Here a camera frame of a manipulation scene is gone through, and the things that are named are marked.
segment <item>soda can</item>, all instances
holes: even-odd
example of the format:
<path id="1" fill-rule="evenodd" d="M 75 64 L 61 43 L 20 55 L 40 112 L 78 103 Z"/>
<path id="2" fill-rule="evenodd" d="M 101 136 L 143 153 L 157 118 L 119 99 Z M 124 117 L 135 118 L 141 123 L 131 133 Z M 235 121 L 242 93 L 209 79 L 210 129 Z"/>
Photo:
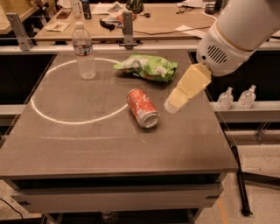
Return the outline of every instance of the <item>soda can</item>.
<path id="1" fill-rule="evenodd" d="M 158 123 L 159 113 L 157 108 L 141 89 L 135 88 L 129 91 L 127 103 L 140 127 L 151 128 Z"/>

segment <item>black cable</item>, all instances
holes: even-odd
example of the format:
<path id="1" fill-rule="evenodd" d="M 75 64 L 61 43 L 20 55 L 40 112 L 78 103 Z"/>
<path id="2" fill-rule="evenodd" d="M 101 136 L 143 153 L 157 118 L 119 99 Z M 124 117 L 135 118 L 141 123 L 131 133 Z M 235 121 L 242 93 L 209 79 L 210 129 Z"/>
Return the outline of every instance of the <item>black cable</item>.
<path id="1" fill-rule="evenodd" d="M 24 219 L 24 216 L 18 211 L 16 210 L 13 206 L 11 206 L 7 201 L 5 201 L 4 199 L 0 199 L 3 203 L 7 204 L 12 210 L 14 210 L 16 213 L 18 213 L 22 219 Z"/>
<path id="2" fill-rule="evenodd" d="M 187 29 L 187 30 L 183 30 L 183 31 L 167 31 L 167 32 L 154 32 L 154 33 L 145 32 L 145 31 L 133 31 L 133 32 L 138 32 L 138 33 L 147 34 L 147 35 L 152 36 L 152 35 L 159 35 L 159 34 L 170 34 L 170 33 L 174 33 L 174 32 L 189 32 L 189 31 L 193 31 L 193 30 L 206 29 L 206 28 L 210 28 L 210 26 L 192 28 L 192 29 Z"/>

